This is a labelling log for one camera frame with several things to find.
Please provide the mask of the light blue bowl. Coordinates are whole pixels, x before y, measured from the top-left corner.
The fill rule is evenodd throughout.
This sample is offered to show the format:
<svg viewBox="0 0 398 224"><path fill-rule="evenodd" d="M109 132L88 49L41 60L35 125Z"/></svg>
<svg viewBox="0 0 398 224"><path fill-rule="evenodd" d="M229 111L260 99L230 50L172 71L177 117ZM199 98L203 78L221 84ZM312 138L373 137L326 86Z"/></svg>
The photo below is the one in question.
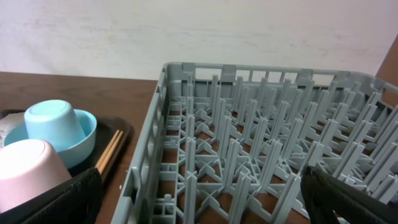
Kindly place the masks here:
<svg viewBox="0 0 398 224"><path fill-rule="evenodd" d="M67 169L71 169L81 164L93 152L95 147L96 128L98 124L95 116L91 113L78 109L74 109L74 112L82 126L86 137L78 144L75 144L68 149L58 152L58 155L60 156ZM7 146L14 142L25 139L28 139L28 133L26 130L25 122L23 121L6 134L6 136L2 140L2 145Z"/></svg>

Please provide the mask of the dark brown tray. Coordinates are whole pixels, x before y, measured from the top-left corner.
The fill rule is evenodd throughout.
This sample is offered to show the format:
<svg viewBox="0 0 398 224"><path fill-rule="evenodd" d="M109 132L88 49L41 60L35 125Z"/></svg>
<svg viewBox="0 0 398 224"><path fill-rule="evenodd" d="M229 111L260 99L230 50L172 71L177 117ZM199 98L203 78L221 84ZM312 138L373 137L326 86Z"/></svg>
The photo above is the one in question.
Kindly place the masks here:
<svg viewBox="0 0 398 224"><path fill-rule="evenodd" d="M101 173L101 178L105 181L109 174L113 171L113 165L119 160L119 154L127 147L131 138L134 135L133 127L125 120L117 116L96 116L96 121L93 121L89 115L86 115L83 110L76 110L76 116L79 117L82 128L86 134L90 134L88 146L93 149L90 154L83 156L83 160L68 168L72 177L81 174L90 167L94 167L99 161L106 146L110 142L114 133L119 130L123 134L115 147L113 155L110 157L108 164Z"/></svg>

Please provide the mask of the wooden chopstick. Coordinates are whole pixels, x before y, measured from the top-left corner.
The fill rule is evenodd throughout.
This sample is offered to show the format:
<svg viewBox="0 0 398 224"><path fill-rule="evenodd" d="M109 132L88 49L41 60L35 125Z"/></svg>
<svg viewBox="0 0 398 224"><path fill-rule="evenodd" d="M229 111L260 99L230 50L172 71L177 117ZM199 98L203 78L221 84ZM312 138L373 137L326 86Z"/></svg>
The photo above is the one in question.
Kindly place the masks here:
<svg viewBox="0 0 398 224"><path fill-rule="evenodd" d="M118 137L116 138L116 140L114 142L114 144L111 146L111 149L108 151L108 154L104 158L103 163L100 165L100 168L98 169L98 171L99 171L99 173L101 175L103 175L103 172L104 172L106 166L108 165L110 158L114 154L114 151L115 151L116 147L118 146L122 136L123 136L123 131L120 131Z"/></svg>
<svg viewBox="0 0 398 224"><path fill-rule="evenodd" d="M114 136L111 138L110 142L108 143L108 145L106 146L104 152L102 153L101 157L99 158L98 162L96 163L95 167L97 169L100 169L100 165L103 163L104 158L106 157L106 155L108 154L108 151L111 149L111 146L114 144L116 138L119 135L120 130L117 130L114 134Z"/></svg>

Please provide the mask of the light blue cup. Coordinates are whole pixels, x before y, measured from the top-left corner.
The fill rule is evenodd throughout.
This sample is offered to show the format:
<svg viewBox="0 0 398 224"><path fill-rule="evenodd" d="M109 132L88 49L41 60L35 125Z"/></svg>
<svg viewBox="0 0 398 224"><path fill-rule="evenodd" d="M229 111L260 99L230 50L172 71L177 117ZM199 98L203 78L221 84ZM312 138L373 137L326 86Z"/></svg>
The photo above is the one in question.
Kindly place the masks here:
<svg viewBox="0 0 398 224"><path fill-rule="evenodd" d="M63 151L85 138L83 128L71 104L64 100L36 103L24 113L30 139L49 142L56 151Z"/></svg>

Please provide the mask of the grey dishwasher rack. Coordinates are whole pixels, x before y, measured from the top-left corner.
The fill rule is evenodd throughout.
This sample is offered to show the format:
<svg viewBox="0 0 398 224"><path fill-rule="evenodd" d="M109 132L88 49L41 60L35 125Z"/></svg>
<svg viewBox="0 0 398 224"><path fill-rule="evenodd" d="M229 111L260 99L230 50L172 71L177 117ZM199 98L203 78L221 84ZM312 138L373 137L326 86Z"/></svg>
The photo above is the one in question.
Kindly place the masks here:
<svg viewBox="0 0 398 224"><path fill-rule="evenodd" d="M397 87L359 72L164 65L113 223L307 216L304 167L397 203Z"/></svg>

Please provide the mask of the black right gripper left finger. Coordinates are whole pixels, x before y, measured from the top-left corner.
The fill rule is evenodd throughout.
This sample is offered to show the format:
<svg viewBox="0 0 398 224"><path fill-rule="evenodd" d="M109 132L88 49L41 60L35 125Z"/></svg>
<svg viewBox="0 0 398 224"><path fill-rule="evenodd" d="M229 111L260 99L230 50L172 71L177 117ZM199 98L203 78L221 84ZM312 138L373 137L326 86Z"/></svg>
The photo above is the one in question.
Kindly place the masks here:
<svg viewBox="0 0 398 224"><path fill-rule="evenodd" d="M91 167L70 180L1 214L1 223L94 223L103 181Z"/></svg>

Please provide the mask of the white napkin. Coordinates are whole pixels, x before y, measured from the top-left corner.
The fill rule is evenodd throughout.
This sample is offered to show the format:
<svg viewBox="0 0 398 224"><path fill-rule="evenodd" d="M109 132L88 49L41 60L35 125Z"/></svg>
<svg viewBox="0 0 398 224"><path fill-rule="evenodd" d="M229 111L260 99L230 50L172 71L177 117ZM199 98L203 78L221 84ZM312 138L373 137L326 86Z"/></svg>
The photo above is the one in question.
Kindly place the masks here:
<svg viewBox="0 0 398 224"><path fill-rule="evenodd" d="M1 132L1 147L6 135L16 126L24 122L24 113L12 113L1 118L0 132Z"/></svg>

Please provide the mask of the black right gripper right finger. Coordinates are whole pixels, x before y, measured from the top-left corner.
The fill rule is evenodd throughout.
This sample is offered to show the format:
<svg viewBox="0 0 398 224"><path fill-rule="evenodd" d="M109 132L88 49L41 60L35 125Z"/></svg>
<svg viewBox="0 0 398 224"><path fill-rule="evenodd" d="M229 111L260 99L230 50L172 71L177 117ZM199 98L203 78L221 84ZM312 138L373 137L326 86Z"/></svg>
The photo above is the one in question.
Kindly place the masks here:
<svg viewBox="0 0 398 224"><path fill-rule="evenodd" d="M397 209L356 190L314 166L305 166L300 184L311 223L397 223Z"/></svg>

